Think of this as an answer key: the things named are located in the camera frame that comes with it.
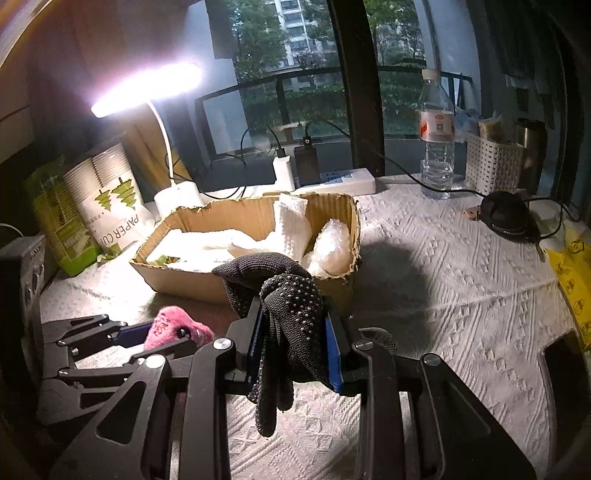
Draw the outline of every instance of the black speaker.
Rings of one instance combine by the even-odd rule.
[[[37,390],[43,374],[44,257],[42,235],[17,238],[0,249],[0,371],[21,390]]]

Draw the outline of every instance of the thermos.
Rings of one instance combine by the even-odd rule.
[[[516,125],[517,143],[525,147],[518,188],[525,189],[530,195],[535,195],[538,192],[538,183],[540,183],[546,158],[548,134],[544,122],[539,120],[518,118]]]

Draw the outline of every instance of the dotted grip glove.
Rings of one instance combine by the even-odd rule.
[[[265,336],[257,381],[248,396],[256,403],[256,427],[270,437],[277,408],[293,404],[293,381],[320,381],[332,388],[326,365],[322,297],[311,275],[291,258],[273,252],[243,255],[213,269],[230,305],[246,317],[256,294],[261,298]]]

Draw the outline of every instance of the white tissue paper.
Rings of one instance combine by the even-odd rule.
[[[218,265],[256,252],[278,252],[302,262],[312,236],[310,222],[306,219],[307,204],[306,199],[280,194],[273,203],[275,230],[260,241],[234,229],[217,232],[171,230],[148,255],[147,263],[209,273]]]
[[[327,273],[339,276],[347,273],[351,260],[349,229],[343,222],[331,218],[322,227],[314,249],[306,254],[302,266],[315,277],[324,277]]]
[[[218,232],[169,231],[146,259],[152,265],[166,265],[177,270],[209,273],[218,265],[234,260],[231,245],[253,248],[257,242],[240,230]]]
[[[234,260],[234,256],[227,248],[203,249],[197,250],[193,258],[181,258],[177,262],[166,264],[166,266],[187,272],[210,273],[214,268],[232,260]]]
[[[312,236],[312,227],[306,218],[308,200],[281,193],[273,203],[275,230],[267,238],[256,242],[252,248],[231,245],[235,257],[257,252],[278,252],[296,262],[302,262],[304,252]]]

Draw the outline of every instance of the lamp base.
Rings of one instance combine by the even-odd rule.
[[[178,207],[194,208],[205,205],[197,185],[192,181],[184,181],[161,190],[154,195],[154,201],[162,219],[165,219]]]

